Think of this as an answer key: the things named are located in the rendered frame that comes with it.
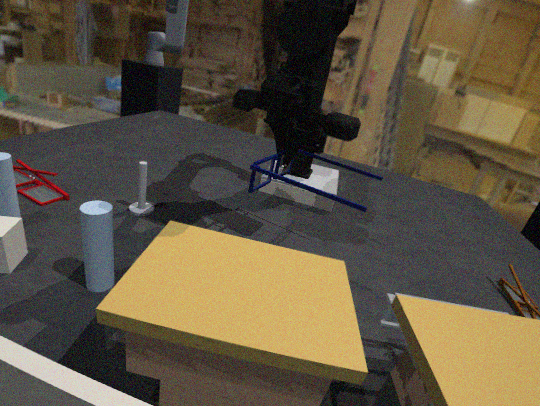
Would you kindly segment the navy glasses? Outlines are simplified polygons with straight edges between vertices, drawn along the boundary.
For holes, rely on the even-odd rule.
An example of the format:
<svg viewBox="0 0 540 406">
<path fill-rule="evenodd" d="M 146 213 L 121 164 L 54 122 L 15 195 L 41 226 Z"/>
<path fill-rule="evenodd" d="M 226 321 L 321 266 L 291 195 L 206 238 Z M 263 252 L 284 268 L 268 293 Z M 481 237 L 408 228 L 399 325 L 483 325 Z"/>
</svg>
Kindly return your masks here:
<svg viewBox="0 0 540 406">
<path fill-rule="evenodd" d="M 316 193 L 318 195 L 321 195 L 321 196 L 324 196 L 326 198 L 332 199 L 334 201 L 340 202 L 342 204 L 348 205 L 348 206 L 350 206 L 352 208 L 355 208 L 357 210 L 366 212 L 367 207 L 364 207 L 362 205 L 353 203 L 352 201 L 346 200 L 344 198 L 335 196 L 335 195 L 327 193 L 325 191 L 316 189 L 314 187 L 311 187 L 311 186 L 308 186 L 306 184 L 303 184 L 303 183 L 297 182 L 295 180 L 289 179 L 287 177 L 284 177 L 283 175 L 285 175 L 285 174 L 287 174 L 287 173 L 289 173 L 291 171 L 291 167 L 292 167 L 292 163 L 293 163 L 293 159 L 292 159 L 291 162 L 288 164 L 288 166 L 287 166 L 287 164 L 282 165 L 285 152 L 286 152 L 286 150 L 282 151 L 282 152 L 279 152 L 277 154 L 271 155 L 269 157 L 263 158 L 261 160 L 255 161 L 252 165 L 250 165 L 250 169 L 252 169 L 252 174 L 251 174 L 249 190 L 248 190 L 249 193 L 252 193 L 252 192 L 260 189 L 261 187 L 269 184 L 271 182 L 271 178 L 273 177 L 273 179 L 275 179 L 275 180 L 278 179 L 278 180 L 284 181 L 286 183 L 292 184 L 294 186 L 300 187 L 302 189 L 308 190 L 310 192 Z M 307 155 L 307 156 L 310 156 L 310 157 L 313 157 L 313 158 L 316 158 L 316 159 L 319 159 L 319 160 L 322 160 L 322 161 L 325 161 L 325 162 L 328 162 L 328 163 L 331 163 L 331 164 L 334 164 L 334 165 L 337 165 L 337 166 L 340 166 L 340 167 L 343 167 L 343 168 L 346 168 L 348 170 L 351 170 L 351 171 L 354 171 L 354 172 L 357 172 L 357 173 L 360 173 L 360 174 L 363 174 L 363 175 L 366 175 L 366 176 L 369 176 L 369 177 L 372 177 L 372 178 L 375 178 L 375 179 L 378 179 L 378 180 L 381 180 L 381 181 L 383 179 L 383 177 L 381 177 L 381 176 L 378 176 L 378 175 L 375 175 L 375 174 L 372 174 L 372 173 L 369 173 L 369 172 L 366 172 L 366 171 L 363 171 L 363 170 L 348 166 L 346 164 L 339 163 L 339 162 L 336 162 L 336 161 L 333 161 L 333 160 L 330 160 L 330 159 L 327 159 L 327 158 L 324 158 L 324 157 L 321 157 L 321 156 L 318 156 L 318 155 L 315 155 L 315 154 L 300 150 L 300 149 L 298 150 L 297 153 L 301 153 L 301 154 L 304 154 L 304 155 Z M 275 172 L 273 173 L 274 164 L 275 164 L 276 160 L 277 160 L 276 168 L 275 168 Z M 287 166 L 287 167 L 284 168 L 284 166 L 285 167 Z"/>
</svg>

